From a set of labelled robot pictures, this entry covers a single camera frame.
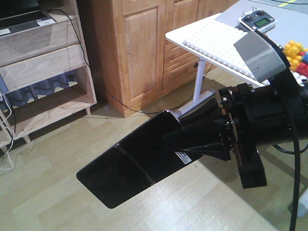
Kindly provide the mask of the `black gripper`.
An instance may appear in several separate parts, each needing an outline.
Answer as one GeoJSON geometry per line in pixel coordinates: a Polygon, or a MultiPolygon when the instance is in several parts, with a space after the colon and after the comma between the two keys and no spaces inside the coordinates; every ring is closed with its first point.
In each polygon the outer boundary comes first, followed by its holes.
{"type": "MultiPolygon", "coordinates": [[[[219,90],[222,107],[233,122],[233,152],[243,188],[267,186],[264,166],[246,111],[249,109],[247,97],[252,90],[253,87],[246,83],[219,90]]],[[[181,118],[180,127],[165,133],[162,140],[166,150],[231,160],[227,130],[216,98],[181,118]]]]}

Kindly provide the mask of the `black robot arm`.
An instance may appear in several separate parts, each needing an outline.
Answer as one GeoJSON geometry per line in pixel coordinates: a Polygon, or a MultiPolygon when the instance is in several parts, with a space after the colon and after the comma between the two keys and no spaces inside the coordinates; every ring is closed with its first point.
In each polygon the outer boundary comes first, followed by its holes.
{"type": "Polygon", "coordinates": [[[229,161],[235,155],[245,189],[267,185],[259,145],[308,136],[308,88],[285,70],[264,87],[249,84],[219,90],[199,109],[163,135],[164,148],[229,161]]]}

